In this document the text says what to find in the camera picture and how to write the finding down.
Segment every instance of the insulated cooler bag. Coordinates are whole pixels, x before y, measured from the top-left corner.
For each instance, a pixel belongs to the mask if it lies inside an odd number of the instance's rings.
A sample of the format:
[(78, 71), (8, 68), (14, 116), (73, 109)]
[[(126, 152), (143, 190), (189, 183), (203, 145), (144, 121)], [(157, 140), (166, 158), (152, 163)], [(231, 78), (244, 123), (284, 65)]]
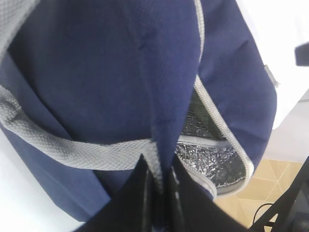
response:
[(234, 0), (2, 0), (0, 59), (0, 127), (79, 221), (134, 176), (154, 202), (172, 174), (193, 186), (186, 200), (242, 190), (276, 112)]

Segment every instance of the black cable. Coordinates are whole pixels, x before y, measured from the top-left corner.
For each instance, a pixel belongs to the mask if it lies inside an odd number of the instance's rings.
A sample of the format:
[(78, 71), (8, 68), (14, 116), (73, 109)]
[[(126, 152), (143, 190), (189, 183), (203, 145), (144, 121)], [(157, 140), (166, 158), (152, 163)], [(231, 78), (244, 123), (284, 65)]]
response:
[(266, 205), (273, 205), (273, 203), (266, 203), (266, 204), (263, 204), (263, 205), (261, 205), (260, 207), (258, 207), (258, 209), (256, 210), (256, 212), (255, 212), (255, 214), (254, 214), (252, 225), (255, 223), (255, 218), (256, 218), (256, 215), (257, 215), (257, 213), (259, 212), (259, 210), (260, 210), (262, 207), (266, 206)]

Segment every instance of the beige tile floor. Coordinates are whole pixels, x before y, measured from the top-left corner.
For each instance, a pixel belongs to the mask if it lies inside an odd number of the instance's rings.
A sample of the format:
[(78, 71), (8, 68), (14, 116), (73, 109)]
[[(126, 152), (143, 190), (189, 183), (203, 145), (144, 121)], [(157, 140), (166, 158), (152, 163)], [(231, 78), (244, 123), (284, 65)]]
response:
[[(250, 227), (259, 206), (274, 203), (291, 185), (302, 163), (262, 160), (247, 187), (232, 196), (217, 198), (215, 203), (245, 227)], [(258, 219), (269, 206), (257, 214)]]

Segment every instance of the reflective insulation lining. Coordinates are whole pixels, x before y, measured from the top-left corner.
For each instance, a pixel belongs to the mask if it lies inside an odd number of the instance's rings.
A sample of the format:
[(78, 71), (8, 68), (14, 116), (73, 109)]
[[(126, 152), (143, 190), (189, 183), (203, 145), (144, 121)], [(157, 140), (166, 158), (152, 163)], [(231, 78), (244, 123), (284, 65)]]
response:
[(217, 188), (233, 185), (245, 178), (245, 167), (232, 147), (213, 148), (177, 144), (178, 157), (210, 179)]

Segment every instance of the black stand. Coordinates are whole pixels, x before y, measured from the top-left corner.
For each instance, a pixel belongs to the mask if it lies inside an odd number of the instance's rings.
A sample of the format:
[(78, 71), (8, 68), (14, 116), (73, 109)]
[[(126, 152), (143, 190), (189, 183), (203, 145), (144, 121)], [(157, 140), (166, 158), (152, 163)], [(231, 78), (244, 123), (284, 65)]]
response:
[[(290, 188), (251, 226), (256, 232), (264, 232), (264, 226), (271, 232), (291, 232), (297, 213), (309, 214), (309, 158), (305, 161)], [(278, 214), (276, 222), (270, 220)]]

